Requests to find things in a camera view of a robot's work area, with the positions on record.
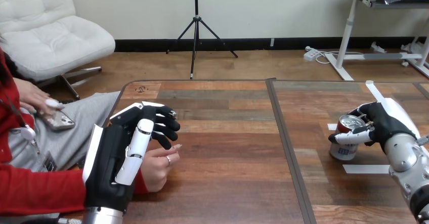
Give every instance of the chair base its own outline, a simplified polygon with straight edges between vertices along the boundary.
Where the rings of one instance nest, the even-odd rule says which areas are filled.
[[[94,72],[101,72],[101,66],[96,66],[96,67],[91,67],[91,68],[85,68],[85,69],[81,69],[78,71],[74,71],[74,72],[69,72],[69,73],[65,73],[56,77],[53,77],[51,79],[47,79],[45,81],[42,81],[40,83],[37,84],[37,86],[39,87],[44,87],[56,82],[61,82],[64,83],[67,88],[69,89],[69,91],[71,92],[71,94],[73,95],[73,98],[75,100],[79,100],[80,96],[79,94],[76,92],[76,90],[72,87],[72,85],[70,84],[70,82],[68,81],[68,79],[74,78],[74,77],[78,77],[78,76],[82,76],[82,75],[87,75],[87,74],[91,74]]]

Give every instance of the gray pants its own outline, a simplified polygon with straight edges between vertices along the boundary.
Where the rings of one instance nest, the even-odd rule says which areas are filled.
[[[27,168],[33,172],[46,171],[44,162],[51,155],[57,170],[69,169],[85,156],[94,124],[102,126],[118,95],[119,92],[94,94],[89,98],[67,104],[63,112],[75,121],[76,125],[73,129],[52,131],[42,120],[36,119],[36,141],[40,154],[37,154],[36,148],[23,139],[19,132],[10,132],[9,147],[13,159],[9,164],[18,168]],[[43,217],[58,217],[58,215],[53,213]],[[3,217],[0,218],[0,223],[21,223],[35,217],[41,216]]]

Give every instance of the can lid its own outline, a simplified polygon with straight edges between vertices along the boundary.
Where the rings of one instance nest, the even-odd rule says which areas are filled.
[[[363,119],[349,114],[341,116],[339,121],[342,125],[349,129],[356,129],[365,126]]]

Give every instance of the red jacket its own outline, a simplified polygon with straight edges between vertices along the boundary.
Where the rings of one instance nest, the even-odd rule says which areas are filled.
[[[0,49],[1,65],[7,69]],[[11,79],[4,90],[19,109],[19,93]],[[0,91],[0,98],[8,102]],[[31,115],[23,114],[25,122],[34,128]],[[85,185],[81,170],[36,172],[5,164],[12,160],[8,145],[9,130],[18,128],[15,115],[0,107],[0,215],[34,215],[83,210]],[[141,173],[136,177],[135,194],[147,193]]]

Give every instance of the white wall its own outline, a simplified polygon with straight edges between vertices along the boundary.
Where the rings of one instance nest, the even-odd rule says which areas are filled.
[[[352,0],[199,0],[200,16],[222,38],[342,36]],[[177,38],[194,0],[74,0],[77,15],[115,39]],[[413,36],[427,10],[373,10],[359,4],[352,36]],[[192,38],[188,32],[185,38]],[[201,38],[212,38],[201,29]]]

